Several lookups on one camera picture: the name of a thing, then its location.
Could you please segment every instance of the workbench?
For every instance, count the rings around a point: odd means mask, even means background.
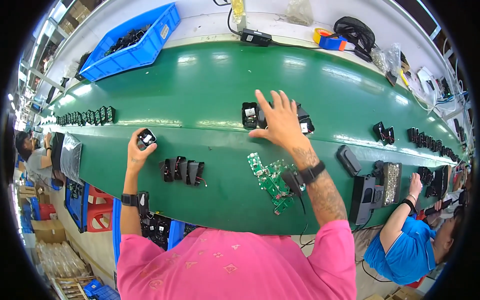
[[[95,83],[82,82],[52,103],[55,115],[112,106],[115,123],[51,129],[70,132],[83,143],[80,177],[120,198],[127,143],[135,129],[147,127],[157,136],[158,148],[140,172],[138,188],[150,192],[151,211],[224,230],[300,234],[306,219],[299,199],[276,216],[270,195],[259,188],[247,161],[247,155],[258,152],[263,165],[278,159],[293,162],[280,147],[250,138],[243,129],[241,105],[256,101],[255,89],[267,99],[270,90],[281,89],[310,114],[315,131],[308,137],[347,212],[353,178],[336,158],[341,145],[347,144],[357,156],[363,167],[360,175],[371,173],[376,160],[402,163],[401,197],[408,194],[408,178],[418,166],[455,165],[438,152],[409,143],[408,128],[420,128],[459,156],[463,154],[456,134],[441,119],[427,115],[405,88],[392,87],[379,73],[313,50],[240,42],[164,49],[150,66]],[[50,113],[46,109],[43,115]],[[377,141],[372,126],[380,121],[394,127],[393,145]],[[203,178],[208,187],[187,186],[180,180],[164,182],[159,162],[176,156],[205,162]],[[308,220],[305,234],[314,234],[319,226],[309,198],[303,200]],[[436,197],[420,200],[426,207]],[[395,207],[376,209],[367,227],[383,224]]]

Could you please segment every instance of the tattooed forearm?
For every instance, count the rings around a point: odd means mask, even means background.
[[[311,146],[293,148],[292,156],[300,169],[314,167],[320,161]],[[320,226],[333,220],[347,219],[345,204],[326,170],[307,186],[307,192]]]

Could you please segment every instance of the pink t-shirt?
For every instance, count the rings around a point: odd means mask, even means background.
[[[348,221],[325,224],[307,258],[289,236],[197,228],[170,251],[122,235],[122,300],[355,299],[355,246]]]

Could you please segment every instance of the black watch strap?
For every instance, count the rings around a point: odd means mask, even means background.
[[[418,215],[417,209],[415,208],[415,205],[413,205],[413,202],[410,199],[403,199],[402,203],[406,203],[410,206],[410,214],[415,213]]]
[[[320,161],[315,167],[308,167],[302,171],[299,171],[300,177],[303,179],[305,184],[309,184],[317,179],[318,175],[325,170],[325,164],[323,161]]]
[[[125,206],[136,206],[136,207],[138,207],[138,196],[137,195],[122,194],[120,201]]]

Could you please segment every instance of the finger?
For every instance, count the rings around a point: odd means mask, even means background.
[[[157,145],[156,143],[150,144],[145,150],[142,151],[142,155],[144,158],[147,158],[152,152],[155,151]]]
[[[139,128],[132,133],[132,138],[130,139],[131,143],[137,143],[138,135],[145,130],[146,128]]]
[[[267,100],[265,100],[265,97],[260,90],[255,90],[255,97],[257,97],[258,104],[260,104],[265,115],[268,115],[272,111],[272,107],[268,104]]]
[[[287,94],[284,91],[280,91],[280,98],[282,99],[282,106],[284,109],[291,110],[290,101],[288,100]]]
[[[266,139],[268,134],[268,130],[266,129],[254,129],[248,133],[250,137],[261,137]]]
[[[282,98],[276,91],[270,91],[270,94],[273,98],[273,108],[274,109],[283,109]]]
[[[291,106],[292,112],[295,114],[295,116],[298,116],[298,114],[297,114],[297,103],[295,102],[295,100],[292,99],[292,103],[290,103],[290,106]]]

